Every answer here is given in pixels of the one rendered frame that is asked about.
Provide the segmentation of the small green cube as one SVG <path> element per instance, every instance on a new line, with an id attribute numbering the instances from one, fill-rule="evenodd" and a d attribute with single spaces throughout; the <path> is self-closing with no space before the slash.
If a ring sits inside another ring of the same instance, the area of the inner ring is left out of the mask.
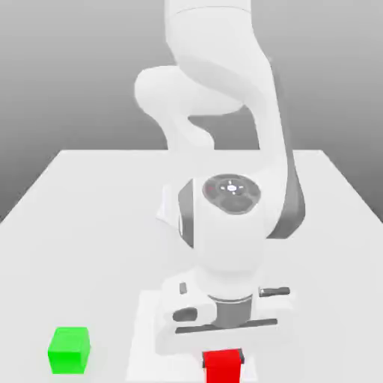
<path id="1" fill-rule="evenodd" d="M 57 327 L 47 350 L 52 374 L 84 374 L 90 351 L 86 327 Z"/>

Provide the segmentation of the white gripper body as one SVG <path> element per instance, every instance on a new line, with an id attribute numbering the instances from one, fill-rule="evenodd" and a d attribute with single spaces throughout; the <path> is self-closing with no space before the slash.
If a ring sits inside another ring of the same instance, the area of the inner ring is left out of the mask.
<path id="1" fill-rule="evenodd" d="M 295 337 L 295 320 L 291 317 L 256 319 L 238 328 L 220 329 L 213 325 L 167 327 L 159 331 L 154 349 L 158 355 L 200 354 L 202 352 L 277 346 Z"/>

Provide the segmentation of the small red cube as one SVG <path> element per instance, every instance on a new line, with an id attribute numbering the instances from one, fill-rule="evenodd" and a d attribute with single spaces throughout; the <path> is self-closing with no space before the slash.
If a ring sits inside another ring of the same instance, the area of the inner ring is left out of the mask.
<path id="1" fill-rule="evenodd" d="M 241 368 L 238 349 L 206 352 L 205 383 L 240 383 Z"/>

